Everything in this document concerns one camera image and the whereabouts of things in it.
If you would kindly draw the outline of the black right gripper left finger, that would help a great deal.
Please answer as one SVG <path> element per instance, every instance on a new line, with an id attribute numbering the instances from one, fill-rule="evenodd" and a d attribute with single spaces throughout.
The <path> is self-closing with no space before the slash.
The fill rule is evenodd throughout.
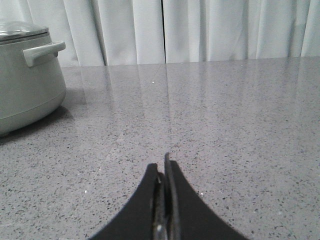
<path id="1" fill-rule="evenodd" d="M 92 240 L 163 240 L 164 175 L 157 164 L 147 166 L 129 201 Z"/>

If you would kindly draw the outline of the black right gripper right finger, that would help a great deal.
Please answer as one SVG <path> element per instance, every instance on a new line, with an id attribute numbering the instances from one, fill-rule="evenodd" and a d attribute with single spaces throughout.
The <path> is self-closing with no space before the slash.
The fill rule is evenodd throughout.
<path id="1" fill-rule="evenodd" d="M 178 163 L 164 157 L 169 240 L 245 240 L 219 218 L 193 190 Z"/>

